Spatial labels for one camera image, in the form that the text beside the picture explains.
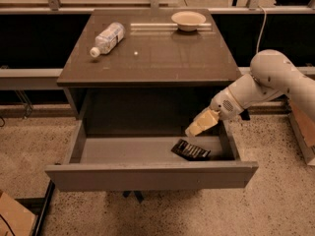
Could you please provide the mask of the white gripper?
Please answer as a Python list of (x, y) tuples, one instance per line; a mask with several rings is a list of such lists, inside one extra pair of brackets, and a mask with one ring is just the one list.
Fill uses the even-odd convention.
[(219, 119), (228, 120), (244, 111), (244, 108), (237, 102), (229, 88), (221, 90), (213, 97), (210, 108), (205, 108), (194, 118), (185, 130), (188, 137), (196, 137), (216, 126)]

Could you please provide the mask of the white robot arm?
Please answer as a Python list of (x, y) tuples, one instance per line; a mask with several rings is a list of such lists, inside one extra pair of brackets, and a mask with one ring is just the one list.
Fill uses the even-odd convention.
[(281, 52), (263, 50), (251, 60), (250, 72), (217, 93), (185, 130), (195, 137), (228, 120), (251, 105), (286, 95), (312, 121), (315, 120), (315, 81), (302, 74)]

